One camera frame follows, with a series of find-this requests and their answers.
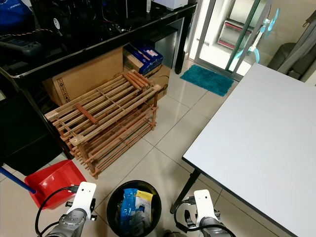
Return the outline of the white appliance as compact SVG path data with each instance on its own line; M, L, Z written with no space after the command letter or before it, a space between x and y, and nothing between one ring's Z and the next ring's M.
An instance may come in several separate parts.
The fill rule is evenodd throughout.
M153 2L167 7L169 10L174 10L183 7L189 3L189 0L152 0Z

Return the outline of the teal plastic hanger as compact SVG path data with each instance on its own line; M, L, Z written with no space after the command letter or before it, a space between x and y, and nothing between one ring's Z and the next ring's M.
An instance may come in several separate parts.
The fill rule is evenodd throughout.
M260 62L260 53L259 53L259 49L257 48L257 46L259 45L259 42L262 39L268 38L270 36L271 31L273 30L273 27L274 27L274 25L276 23L276 20L278 18L278 14L279 13L280 13L280 8L278 7L276 9L276 13L275 13L275 17L274 18L272 18L272 19L265 18L263 20L262 27L260 27L260 30L257 33L256 39L253 41L253 45L251 45L247 49L247 55L249 55L251 52L254 52L255 59L256 59L257 63Z

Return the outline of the single loose wooden slat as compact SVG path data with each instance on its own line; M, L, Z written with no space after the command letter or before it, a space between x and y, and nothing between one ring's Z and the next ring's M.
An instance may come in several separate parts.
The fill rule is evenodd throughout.
M97 124L98 121L91 115L91 113L88 112L81 104L77 103L75 104L75 108L82 113L90 122L93 124Z

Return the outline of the black round rubbish bin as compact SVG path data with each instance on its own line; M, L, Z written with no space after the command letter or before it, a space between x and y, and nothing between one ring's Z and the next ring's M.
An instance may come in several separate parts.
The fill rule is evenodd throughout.
M120 216L120 204L123 201L123 190L125 188L136 188L140 191L147 191L153 194L152 199L152 224L149 227L146 227L143 232L137 237L146 237L159 223L161 210L162 210L162 201L160 195L156 189L149 183L141 180L132 180L127 181L126 183L120 185L113 194L110 196L108 207L106 211L106 217L110 229L115 233L117 237L133 237L131 234L124 234L121 228L119 227L119 216Z

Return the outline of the blue bag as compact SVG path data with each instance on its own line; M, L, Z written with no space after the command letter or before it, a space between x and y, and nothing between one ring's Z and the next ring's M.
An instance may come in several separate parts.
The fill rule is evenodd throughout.
M33 15L22 0L0 0L0 34L22 34L33 28Z

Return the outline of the bundle of wooden slats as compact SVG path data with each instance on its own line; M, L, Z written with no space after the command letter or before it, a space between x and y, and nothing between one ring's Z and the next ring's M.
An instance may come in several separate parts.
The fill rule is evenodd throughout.
M144 91L151 88L151 83L148 79L135 70L124 72L122 76L138 90Z

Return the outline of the glossy black desk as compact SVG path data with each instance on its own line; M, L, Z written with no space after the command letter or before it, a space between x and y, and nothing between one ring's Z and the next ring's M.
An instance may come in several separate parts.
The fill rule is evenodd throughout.
M0 48L0 72L14 85L34 109L46 131L50 144L36 152L36 158L53 160L60 154L70 156L56 131L44 115L52 110L50 98L42 102L34 96L43 95L42 82L76 66L96 59L111 50L171 23L181 22L179 41L175 49L174 68L181 72L185 41L200 0L189 0L183 7L169 10L152 0L30 0L36 31L16 34L15 39L38 41L40 54L27 57L19 51ZM63 10L72 17L73 34L61 38L53 29L48 13Z

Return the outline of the teal floor mat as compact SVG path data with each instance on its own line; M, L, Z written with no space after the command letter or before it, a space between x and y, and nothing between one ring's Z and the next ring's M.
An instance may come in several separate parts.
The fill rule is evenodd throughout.
M222 97L229 92L234 83L233 79L199 65L191 65L189 69L181 75L181 79Z

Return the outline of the large brown cardboard box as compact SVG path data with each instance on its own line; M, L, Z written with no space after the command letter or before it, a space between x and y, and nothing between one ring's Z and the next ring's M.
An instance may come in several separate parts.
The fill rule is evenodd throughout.
M111 81L123 72L123 48L111 50L42 82L51 100L66 104L79 96Z

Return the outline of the black table leg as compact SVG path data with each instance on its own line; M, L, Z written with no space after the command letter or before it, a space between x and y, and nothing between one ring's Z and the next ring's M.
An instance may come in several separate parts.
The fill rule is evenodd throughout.
M190 191L192 185L196 183L198 177L200 176L201 171L199 169L195 169L189 176L187 182L185 183L183 189L181 190L180 194L177 196L177 199L174 201L170 208L170 213L175 214L177 212L177 208L182 203L185 198L185 195Z

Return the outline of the blue plastic packet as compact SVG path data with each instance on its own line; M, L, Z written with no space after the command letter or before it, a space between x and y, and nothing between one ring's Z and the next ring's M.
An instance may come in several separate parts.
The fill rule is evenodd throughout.
M120 203L119 227L122 231L129 231L129 221L136 211L136 193L137 188L125 188L123 190L123 199Z

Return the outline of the aluminium sliding door frame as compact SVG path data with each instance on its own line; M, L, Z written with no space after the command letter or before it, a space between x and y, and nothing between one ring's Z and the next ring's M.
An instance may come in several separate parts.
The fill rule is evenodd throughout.
M274 0L200 0L190 58L200 66L234 79L258 64L254 52L247 55L265 18L275 17ZM260 62L263 51L258 45Z

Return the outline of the blue printed box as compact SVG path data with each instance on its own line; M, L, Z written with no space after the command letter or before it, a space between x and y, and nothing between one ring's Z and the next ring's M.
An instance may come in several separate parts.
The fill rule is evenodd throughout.
M142 41L133 41L123 47L123 63L142 75L153 72L162 65L164 56Z

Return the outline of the black power strip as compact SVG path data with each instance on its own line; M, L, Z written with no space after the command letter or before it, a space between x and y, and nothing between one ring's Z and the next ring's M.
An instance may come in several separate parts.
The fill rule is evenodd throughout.
M38 41L25 41L15 38L0 39L0 46L19 51L27 57L36 56L43 49L43 46Z

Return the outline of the red plastic dustpan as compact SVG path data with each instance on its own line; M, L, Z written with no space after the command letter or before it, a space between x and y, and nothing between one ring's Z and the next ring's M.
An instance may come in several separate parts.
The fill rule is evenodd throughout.
M75 163L67 159L26 176L24 181L36 191L30 196L36 205L41 207L45 199L56 190L70 185L79 185L81 182L86 182L86 178Z

